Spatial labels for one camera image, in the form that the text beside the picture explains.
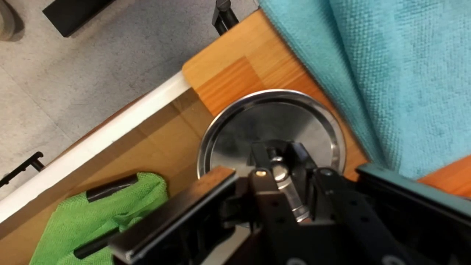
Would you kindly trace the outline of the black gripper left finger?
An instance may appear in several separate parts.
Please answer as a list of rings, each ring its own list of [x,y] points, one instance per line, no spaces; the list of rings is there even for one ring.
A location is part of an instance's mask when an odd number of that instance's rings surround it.
[[[233,168],[216,167],[109,242],[118,265],[197,265],[234,234],[221,206],[234,195]]]

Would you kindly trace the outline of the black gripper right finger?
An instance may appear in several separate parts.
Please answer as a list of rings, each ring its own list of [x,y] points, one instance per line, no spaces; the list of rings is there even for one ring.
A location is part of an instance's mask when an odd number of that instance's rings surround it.
[[[377,167],[350,181],[331,168],[315,171],[325,199],[361,265],[471,265],[470,202]]]

